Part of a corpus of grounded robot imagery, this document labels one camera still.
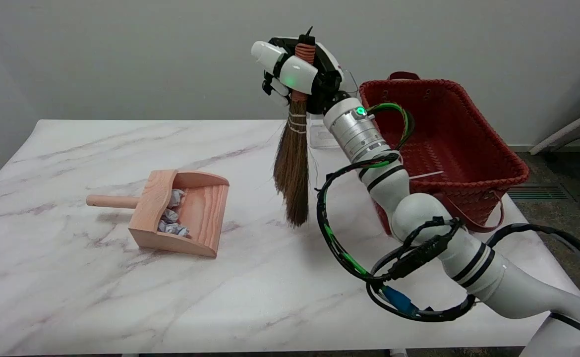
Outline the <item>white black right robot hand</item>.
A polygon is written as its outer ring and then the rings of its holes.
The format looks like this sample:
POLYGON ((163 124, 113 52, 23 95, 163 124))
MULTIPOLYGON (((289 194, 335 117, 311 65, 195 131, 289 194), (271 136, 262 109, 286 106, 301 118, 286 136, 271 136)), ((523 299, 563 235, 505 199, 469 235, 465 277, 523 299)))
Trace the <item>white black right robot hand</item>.
POLYGON ((344 71, 313 35, 256 41, 250 53, 264 70, 262 90, 283 107, 290 105, 292 95, 300 94, 306 96, 309 114, 325 115, 349 98, 342 89, 344 71))

